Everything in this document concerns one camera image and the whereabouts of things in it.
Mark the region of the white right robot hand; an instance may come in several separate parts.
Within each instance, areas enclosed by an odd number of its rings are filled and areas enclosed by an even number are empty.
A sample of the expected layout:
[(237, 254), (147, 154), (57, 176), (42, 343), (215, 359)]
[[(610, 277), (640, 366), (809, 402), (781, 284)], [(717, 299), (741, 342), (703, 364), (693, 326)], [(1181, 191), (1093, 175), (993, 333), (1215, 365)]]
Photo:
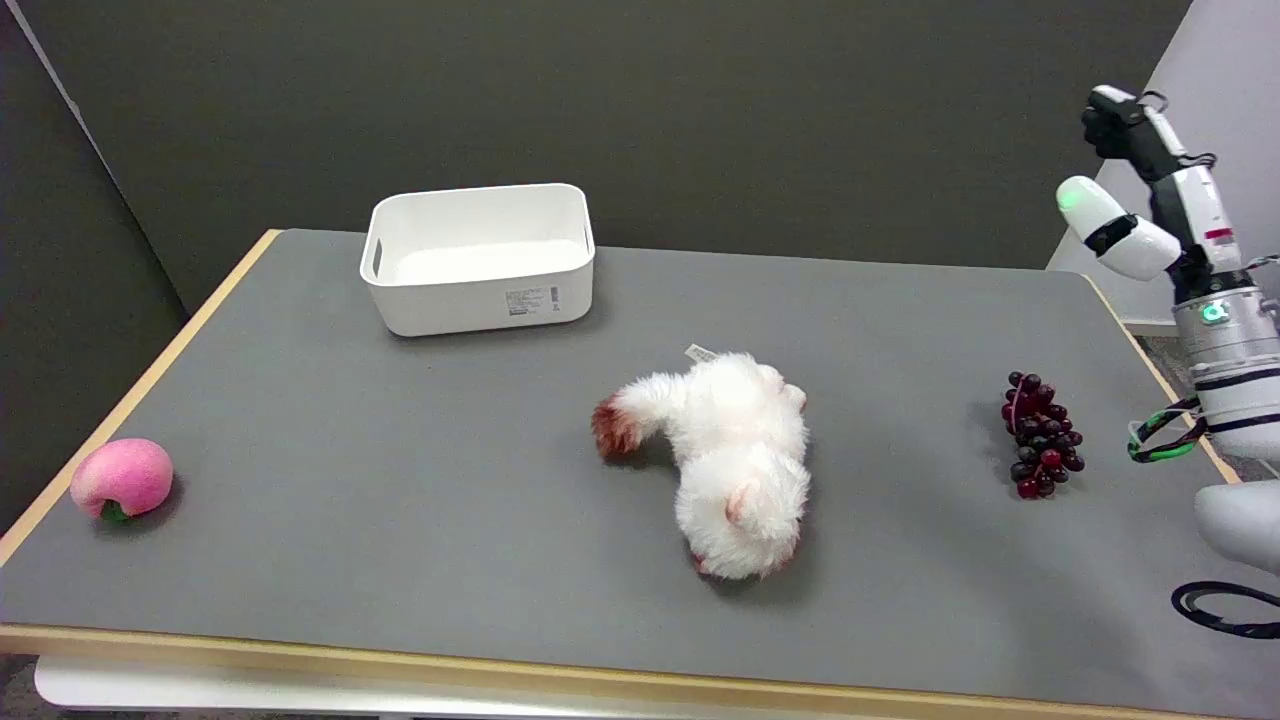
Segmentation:
[(1212, 170), (1212, 152), (1192, 155), (1157, 91), (1140, 96), (1093, 87), (1082, 113), (1084, 138), (1102, 159), (1124, 160), (1148, 191), (1148, 217), (1128, 211), (1084, 176), (1060, 183), (1055, 201), (1069, 229), (1117, 275), (1166, 275), (1175, 304), (1254, 286)]

